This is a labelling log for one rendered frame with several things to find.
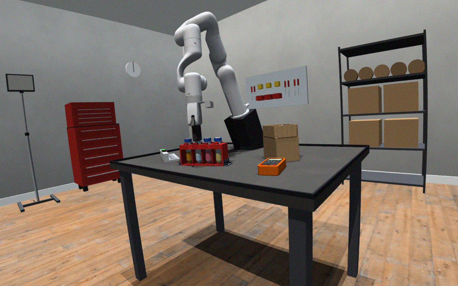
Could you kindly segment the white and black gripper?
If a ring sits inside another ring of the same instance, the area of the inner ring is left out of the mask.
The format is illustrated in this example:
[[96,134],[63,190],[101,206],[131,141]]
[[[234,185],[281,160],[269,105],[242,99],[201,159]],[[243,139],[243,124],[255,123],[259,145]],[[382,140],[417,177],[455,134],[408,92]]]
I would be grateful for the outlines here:
[[201,133],[201,124],[202,124],[201,104],[202,103],[200,104],[199,102],[189,102],[186,104],[187,104],[188,125],[189,126],[191,125],[192,127],[193,141],[200,141],[200,137],[202,140],[202,133]]

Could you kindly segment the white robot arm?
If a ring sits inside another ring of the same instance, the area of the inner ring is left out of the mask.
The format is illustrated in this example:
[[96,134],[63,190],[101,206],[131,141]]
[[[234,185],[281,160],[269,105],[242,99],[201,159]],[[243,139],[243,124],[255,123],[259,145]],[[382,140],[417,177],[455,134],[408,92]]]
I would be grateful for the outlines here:
[[185,68],[202,56],[201,32],[205,30],[210,61],[227,99],[231,111],[230,118],[238,119],[249,113],[249,103],[244,104],[234,70],[227,63],[227,52],[219,34],[218,22],[211,12],[196,15],[184,22],[175,32],[177,45],[185,48],[185,56],[177,67],[178,89],[185,93],[186,103],[203,102],[205,108],[214,108],[213,102],[202,101],[202,91],[207,87],[205,77],[199,73],[186,73],[183,77]]

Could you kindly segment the brown cardboard box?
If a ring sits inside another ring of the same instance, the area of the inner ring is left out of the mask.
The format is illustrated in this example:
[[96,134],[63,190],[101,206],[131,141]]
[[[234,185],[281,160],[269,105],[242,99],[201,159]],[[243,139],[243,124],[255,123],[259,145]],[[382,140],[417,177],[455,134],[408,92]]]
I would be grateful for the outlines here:
[[264,125],[262,134],[265,158],[286,158],[286,162],[299,160],[298,124]]

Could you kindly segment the orange digital multimeter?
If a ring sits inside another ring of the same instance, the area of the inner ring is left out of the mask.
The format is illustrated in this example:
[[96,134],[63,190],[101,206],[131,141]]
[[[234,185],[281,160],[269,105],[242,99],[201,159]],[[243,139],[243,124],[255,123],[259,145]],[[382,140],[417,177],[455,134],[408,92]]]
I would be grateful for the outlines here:
[[259,175],[277,176],[286,167],[286,158],[267,158],[258,165]]

